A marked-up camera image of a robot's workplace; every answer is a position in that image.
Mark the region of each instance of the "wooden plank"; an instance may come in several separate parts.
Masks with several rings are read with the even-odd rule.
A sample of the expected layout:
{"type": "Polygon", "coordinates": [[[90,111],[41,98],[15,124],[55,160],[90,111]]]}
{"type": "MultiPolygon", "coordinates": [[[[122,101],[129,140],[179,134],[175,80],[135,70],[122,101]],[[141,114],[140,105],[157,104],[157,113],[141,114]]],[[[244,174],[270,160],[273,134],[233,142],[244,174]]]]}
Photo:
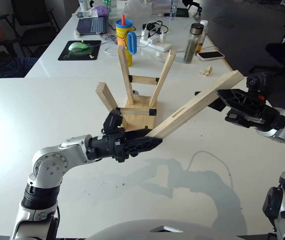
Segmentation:
{"type": "MultiPolygon", "coordinates": [[[[148,104],[150,96],[140,96],[134,95],[134,104],[130,105],[127,101],[126,108],[135,108],[135,109],[149,109],[148,104]]],[[[124,114],[123,117],[127,121],[126,131],[133,131],[139,129],[153,129],[155,125],[155,116],[146,116],[146,115],[127,115],[124,114]]]]}
{"type": "Polygon", "coordinates": [[[122,115],[145,115],[145,116],[156,116],[157,110],[151,108],[118,108],[122,115]]]}
{"type": "MultiPolygon", "coordinates": [[[[102,103],[106,106],[108,112],[118,108],[118,105],[105,82],[98,83],[96,88],[96,93],[100,98],[100,100],[102,101],[102,103]]],[[[124,117],[122,118],[122,125],[124,128],[127,127],[127,122],[124,117]]]]}
{"type": "Polygon", "coordinates": [[[136,84],[157,85],[157,78],[149,76],[132,76],[131,82],[136,84]]]}
{"type": "Polygon", "coordinates": [[[128,64],[127,64],[125,47],[123,45],[119,45],[117,51],[118,51],[118,57],[119,57],[121,71],[122,71],[122,77],[124,80],[124,86],[126,88],[126,93],[128,97],[128,102],[130,105],[133,105],[134,104],[134,94],[133,94],[132,84],[129,81],[129,69],[128,69],[128,64]]]}
{"type": "Polygon", "coordinates": [[[164,65],[163,65],[158,84],[157,84],[157,86],[156,86],[156,88],[155,88],[155,90],[154,90],[154,92],[153,92],[153,94],[152,94],[152,96],[150,98],[150,102],[149,102],[149,107],[150,108],[154,108],[155,107],[158,95],[161,92],[161,89],[162,89],[162,87],[164,85],[164,82],[165,82],[165,79],[166,79],[166,77],[168,75],[168,72],[171,69],[171,66],[173,64],[175,56],[176,56],[176,50],[170,49],[170,51],[169,51],[169,53],[167,55],[167,59],[166,59],[164,65]]]}
{"type": "Polygon", "coordinates": [[[218,98],[216,91],[219,89],[231,89],[239,83],[244,76],[239,71],[231,71],[222,75],[210,87],[193,97],[189,102],[169,116],[165,121],[149,132],[147,137],[164,139],[214,100],[218,98]]]}

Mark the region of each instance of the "plastic bag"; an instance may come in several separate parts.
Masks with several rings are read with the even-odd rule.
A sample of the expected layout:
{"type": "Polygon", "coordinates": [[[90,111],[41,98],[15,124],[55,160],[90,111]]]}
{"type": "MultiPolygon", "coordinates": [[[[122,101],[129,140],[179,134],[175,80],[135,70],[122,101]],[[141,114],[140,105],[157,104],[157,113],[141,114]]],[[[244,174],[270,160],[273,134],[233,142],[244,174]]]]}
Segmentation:
{"type": "Polygon", "coordinates": [[[144,0],[127,0],[124,6],[123,13],[126,18],[139,19],[146,18],[152,15],[152,4],[144,0]]]}

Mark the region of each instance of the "water bottle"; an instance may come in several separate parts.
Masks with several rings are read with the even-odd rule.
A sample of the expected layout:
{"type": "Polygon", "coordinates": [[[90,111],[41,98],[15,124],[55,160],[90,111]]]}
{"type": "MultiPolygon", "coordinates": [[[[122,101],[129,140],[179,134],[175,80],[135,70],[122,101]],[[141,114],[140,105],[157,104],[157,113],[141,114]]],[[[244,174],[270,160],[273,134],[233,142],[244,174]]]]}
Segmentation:
{"type": "Polygon", "coordinates": [[[196,52],[196,46],[198,44],[198,40],[203,33],[204,25],[200,23],[193,23],[190,27],[190,34],[187,43],[186,50],[183,56],[183,62],[185,64],[190,64],[193,60],[193,56],[196,52]]]}
{"type": "Polygon", "coordinates": [[[169,20],[175,20],[179,0],[171,0],[169,20]]]}
{"type": "Polygon", "coordinates": [[[86,12],[88,10],[87,0],[78,0],[81,12],[86,12]]]}
{"type": "Polygon", "coordinates": [[[198,41],[195,54],[200,53],[200,51],[202,50],[206,35],[208,33],[208,21],[207,20],[201,20],[200,24],[203,25],[203,31],[202,31],[201,37],[198,41]]]}

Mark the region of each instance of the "table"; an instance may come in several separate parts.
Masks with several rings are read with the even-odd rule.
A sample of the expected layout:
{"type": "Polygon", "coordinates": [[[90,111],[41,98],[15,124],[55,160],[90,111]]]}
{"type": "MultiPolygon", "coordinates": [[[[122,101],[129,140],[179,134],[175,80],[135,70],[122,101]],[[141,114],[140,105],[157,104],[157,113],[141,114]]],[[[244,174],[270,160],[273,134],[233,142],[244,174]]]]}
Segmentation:
{"type": "MultiPolygon", "coordinates": [[[[124,8],[125,1],[118,1],[118,9],[115,12],[110,13],[109,23],[114,26],[116,20],[120,19],[120,14],[124,8]]],[[[194,58],[193,64],[183,64],[182,58],[184,56],[184,49],[187,45],[190,26],[195,20],[190,18],[176,18],[175,21],[169,21],[168,17],[158,17],[153,15],[150,19],[133,19],[134,26],[137,29],[141,29],[142,25],[147,23],[149,20],[162,20],[163,24],[170,26],[171,32],[167,35],[167,41],[173,44],[173,47],[178,50],[176,56],[176,62],[179,69],[183,68],[185,72],[195,72],[198,73],[201,69],[208,67],[208,62],[202,62],[197,58],[194,58]]],[[[118,57],[110,56],[104,52],[104,50],[109,45],[103,44],[100,46],[98,59],[95,61],[58,61],[58,57],[63,51],[65,45],[68,41],[75,40],[74,29],[77,28],[78,18],[72,16],[67,24],[60,31],[58,36],[53,40],[51,45],[47,48],[44,54],[37,61],[35,66],[27,74],[26,78],[86,78],[86,77],[104,77],[106,75],[106,68],[109,72],[118,72],[120,69],[118,57]]],[[[136,30],[136,35],[140,36],[141,31],[136,30]]],[[[86,35],[78,40],[102,40],[98,35],[86,35]]],[[[204,42],[204,48],[212,46],[209,38],[207,37],[204,42]]],[[[110,49],[110,51],[116,52],[116,47],[110,49]]],[[[150,49],[149,47],[140,48],[139,52],[133,56],[133,65],[130,67],[130,72],[133,75],[145,76],[149,74],[150,76],[160,74],[163,67],[162,62],[154,60],[151,56],[155,56],[156,51],[150,49]]],[[[214,67],[214,71],[217,73],[225,73],[228,71],[224,60],[215,60],[210,62],[214,67]]]]}
{"type": "MultiPolygon", "coordinates": [[[[61,47],[72,39],[73,21],[40,58],[43,72],[38,65],[29,78],[0,79],[0,235],[11,233],[33,154],[72,136],[100,134],[108,112],[95,94],[98,82],[106,82],[118,105],[125,105],[116,56],[101,52],[97,61],[89,63],[55,61],[61,47]],[[90,73],[81,71],[83,66],[90,73]]],[[[189,25],[190,20],[173,24],[189,25]]],[[[186,33],[183,27],[173,29],[186,33]]],[[[163,64],[143,58],[143,51],[139,54],[131,74],[158,76],[163,64]]],[[[222,60],[174,62],[158,97],[155,124],[228,70],[222,60]],[[199,69],[209,64],[212,76],[200,76],[199,69]]],[[[245,89],[245,82],[236,87],[245,89]]],[[[134,89],[150,95],[153,86],[141,84],[134,89]]],[[[285,170],[285,145],[225,122],[226,113],[227,109],[206,108],[159,147],[125,163],[108,158],[70,170],[58,197],[57,236],[89,237],[114,224],[139,219],[175,219],[234,235],[269,232],[272,226],[261,209],[267,191],[278,184],[285,170]]]]}

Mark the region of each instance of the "gray floor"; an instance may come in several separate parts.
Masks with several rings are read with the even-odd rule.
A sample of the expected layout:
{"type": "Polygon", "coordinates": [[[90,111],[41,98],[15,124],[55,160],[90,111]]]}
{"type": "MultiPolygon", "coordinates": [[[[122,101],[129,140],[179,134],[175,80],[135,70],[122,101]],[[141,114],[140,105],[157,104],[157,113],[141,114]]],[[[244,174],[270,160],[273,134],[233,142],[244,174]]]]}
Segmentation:
{"type": "MultiPolygon", "coordinates": [[[[265,51],[268,43],[281,41],[285,7],[258,4],[261,0],[195,0],[201,3],[201,19],[208,20],[208,36],[226,56],[230,66],[243,75],[254,65],[277,65],[265,51]]],[[[273,107],[285,109],[285,80],[274,80],[268,99],[273,107]]]]}

